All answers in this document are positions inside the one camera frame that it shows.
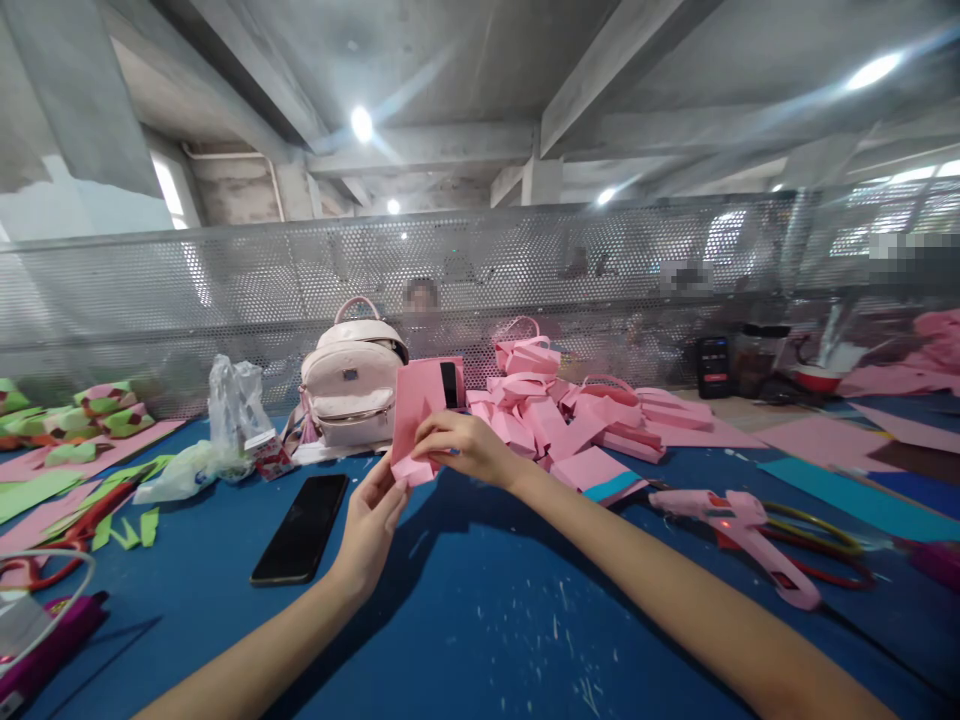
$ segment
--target perforated metal partition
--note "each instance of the perforated metal partition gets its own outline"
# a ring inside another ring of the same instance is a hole
[[[47,405],[132,379],[157,415],[185,417],[205,409],[220,352],[264,367],[268,409],[286,411],[303,355],[345,299],[365,295],[414,357],[464,355],[470,387],[495,372],[491,338],[517,315],[535,317],[565,351],[570,379],[603,373],[635,385],[691,385],[694,339],[744,321],[815,331],[829,304],[847,298],[873,337],[954,302],[949,293],[889,297],[868,285],[871,233],[956,231],[960,188],[935,185],[2,246],[0,377]],[[908,202],[905,214],[899,206]],[[661,270],[672,261],[690,261],[709,291],[681,282],[665,292]],[[435,310],[406,311],[415,278],[436,286]],[[520,324],[505,337],[530,330]]]

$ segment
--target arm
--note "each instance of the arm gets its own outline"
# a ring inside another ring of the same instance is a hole
[[[507,490],[597,564],[670,637],[763,718],[892,718],[809,641],[722,580],[507,448],[483,421],[430,417],[429,454]],[[458,454],[444,451],[455,449]]]
[[[408,499],[409,490],[394,484],[388,453],[350,497],[343,543],[330,572],[136,717],[260,717],[373,592]]]

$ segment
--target ceiling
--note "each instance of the ceiling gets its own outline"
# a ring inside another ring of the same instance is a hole
[[[100,2],[144,6],[146,49],[126,39],[118,57],[145,124],[268,156],[302,148],[331,192],[368,212],[394,196],[426,209],[517,203],[513,168],[537,129],[544,159],[564,160],[562,202],[611,186],[639,198],[760,191],[789,182],[788,156],[836,134],[852,164],[878,148],[902,163],[918,143],[937,152],[960,137],[949,0]],[[153,66],[157,48],[176,72]],[[890,52],[905,59],[886,80],[843,90]],[[384,138],[402,130],[386,161],[355,152],[358,105]]]

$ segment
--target pink glue gun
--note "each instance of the pink glue gun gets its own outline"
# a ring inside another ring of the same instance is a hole
[[[749,553],[794,607],[813,610],[820,604],[820,591],[810,578],[757,530],[766,524],[767,511],[750,493],[728,490],[722,498],[709,490],[664,490],[650,495],[650,504],[668,515],[697,518],[716,531],[721,548]]]

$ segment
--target red scissors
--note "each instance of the red scissors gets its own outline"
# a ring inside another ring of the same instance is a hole
[[[80,519],[70,527],[69,530],[67,530],[63,540],[41,545],[34,549],[64,549],[89,552],[90,547],[88,545],[88,541],[96,534],[97,525],[99,525],[107,515],[120,507],[123,501],[126,500],[130,494],[137,489],[137,486],[150,477],[151,473],[156,469],[156,467],[157,463],[155,462],[145,465],[136,475],[124,480],[104,497],[100,498],[96,504],[91,506],[90,509],[87,510],[80,517]],[[50,577],[44,578],[41,577],[41,567],[37,563],[37,559],[35,557],[8,558],[7,560],[0,562],[0,575],[7,570],[13,570],[17,567],[26,568],[27,573],[30,576],[30,584],[26,586],[26,589],[30,592],[37,592],[38,590],[46,590],[49,587],[53,587],[82,564],[83,561],[80,558],[74,558],[67,563],[65,567],[58,570]]]

